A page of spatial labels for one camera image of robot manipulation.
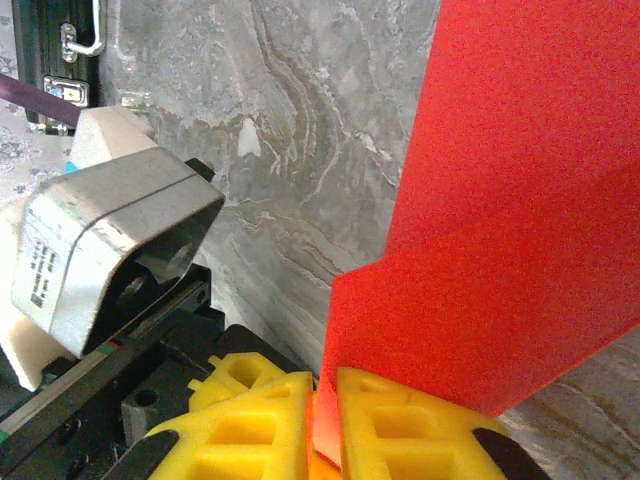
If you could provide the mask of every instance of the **red plastic sheet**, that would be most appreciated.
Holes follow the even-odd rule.
[[[496,415],[638,324],[638,65],[634,2],[445,0],[385,258],[333,286],[322,454],[339,366]]]

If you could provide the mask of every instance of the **gray lace fabric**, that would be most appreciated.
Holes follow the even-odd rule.
[[[18,78],[11,0],[0,0],[0,72]],[[30,130],[23,109],[0,100],[0,208],[62,174],[71,141]]]

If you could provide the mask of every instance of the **suitcase handle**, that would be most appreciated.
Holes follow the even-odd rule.
[[[75,27],[71,24],[65,23],[62,26],[62,58],[69,63],[76,61],[77,55],[86,55],[87,57],[95,57],[100,55],[105,46],[105,22],[102,18],[102,7],[100,0],[92,0],[92,16],[93,16],[93,31],[95,32],[95,38],[93,44],[86,46],[75,42]]]

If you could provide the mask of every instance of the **purple strap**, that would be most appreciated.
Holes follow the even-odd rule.
[[[0,74],[0,98],[76,128],[82,111],[74,104]]]

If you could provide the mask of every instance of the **black suitcase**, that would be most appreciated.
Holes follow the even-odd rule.
[[[104,44],[100,10],[99,0],[13,0],[19,79],[80,107],[97,106],[97,55]],[[94,20],[100,25],[94,27]],[[93,48],[77,53],[70,44]],[[44,133],[73,134],[66,125],[36,112],[26,115]]]

